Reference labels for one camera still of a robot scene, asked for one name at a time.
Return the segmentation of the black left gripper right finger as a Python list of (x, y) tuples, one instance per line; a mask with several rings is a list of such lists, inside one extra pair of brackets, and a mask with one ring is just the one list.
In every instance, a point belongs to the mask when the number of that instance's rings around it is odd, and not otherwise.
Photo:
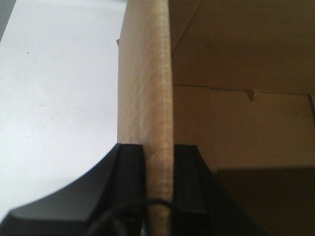
[(265, 236), (231, 198), (202, 159), (198, 148), (174, 146), (173, 235)]

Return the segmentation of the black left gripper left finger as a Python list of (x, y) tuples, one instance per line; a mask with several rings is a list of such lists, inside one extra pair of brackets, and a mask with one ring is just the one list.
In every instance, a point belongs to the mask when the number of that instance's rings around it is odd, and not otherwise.
[(66, 187), (11, 210), (2, 236), (81, 236), (103, 213), (145, 198), (141, 145), (116, 144), (92, 169)]

